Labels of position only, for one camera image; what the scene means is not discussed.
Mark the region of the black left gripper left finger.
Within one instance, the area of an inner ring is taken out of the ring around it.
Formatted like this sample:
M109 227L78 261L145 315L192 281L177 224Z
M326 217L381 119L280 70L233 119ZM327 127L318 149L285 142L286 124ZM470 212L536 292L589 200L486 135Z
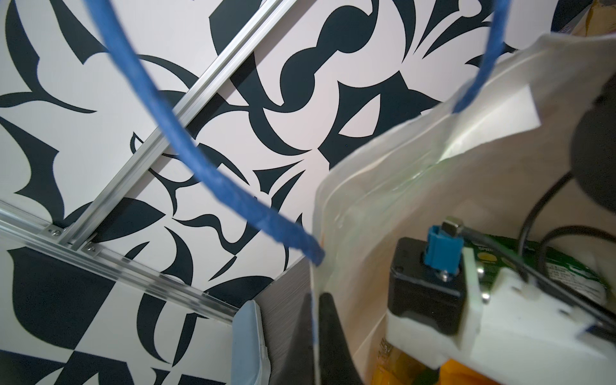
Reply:
M312 319L312 295L303 298L303 304L296 322L290 347L282 370L274 384L313 385L314 384L314 342Z

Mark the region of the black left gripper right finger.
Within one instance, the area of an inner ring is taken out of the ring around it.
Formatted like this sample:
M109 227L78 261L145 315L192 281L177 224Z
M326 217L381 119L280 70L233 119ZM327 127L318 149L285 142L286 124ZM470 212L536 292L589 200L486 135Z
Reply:
M363 384L353 363L331 294L319 297L319 379L321 384Z

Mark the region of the yellow snack packet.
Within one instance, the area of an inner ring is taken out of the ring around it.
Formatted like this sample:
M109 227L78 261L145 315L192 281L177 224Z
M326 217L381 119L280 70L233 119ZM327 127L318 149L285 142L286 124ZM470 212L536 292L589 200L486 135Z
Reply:
M438 369L430 369L382 338L371 384L480 385L497 382L454 360L449 360Z

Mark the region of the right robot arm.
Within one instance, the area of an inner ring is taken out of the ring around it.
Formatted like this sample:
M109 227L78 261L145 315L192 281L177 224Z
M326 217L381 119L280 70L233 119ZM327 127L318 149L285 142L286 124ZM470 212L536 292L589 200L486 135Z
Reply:
M582 191L615 212L615 78L602 87L574 130L570 171Z

